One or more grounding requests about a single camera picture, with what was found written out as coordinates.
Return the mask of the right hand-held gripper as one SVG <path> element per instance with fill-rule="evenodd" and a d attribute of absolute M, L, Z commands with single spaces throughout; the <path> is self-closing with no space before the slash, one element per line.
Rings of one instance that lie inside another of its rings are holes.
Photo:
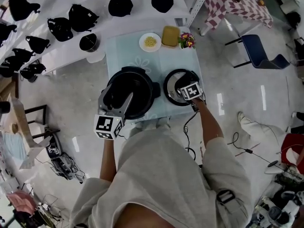
<path fill-rule="evenodd" d="M 191 101 L 192 99 L 201 97 L 203 95 L 203 90 L 198 82 L 194 82 L 188 86 L 182 87 L 180 92 L 186 101 Z"/>

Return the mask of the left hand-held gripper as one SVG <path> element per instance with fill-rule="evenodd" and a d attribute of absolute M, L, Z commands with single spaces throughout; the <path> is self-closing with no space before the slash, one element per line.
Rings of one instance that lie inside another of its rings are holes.
<path fill-rule="evenodd" d="M 133 99 L 130 93 L 123 106 L 118 108 L 115 105 L 112 84 L 109 84 L 98 98 L 98 114 L 94 119 L 94 132 L 102 139 L 115 140 L 124 127 L 125 113 Z"/>

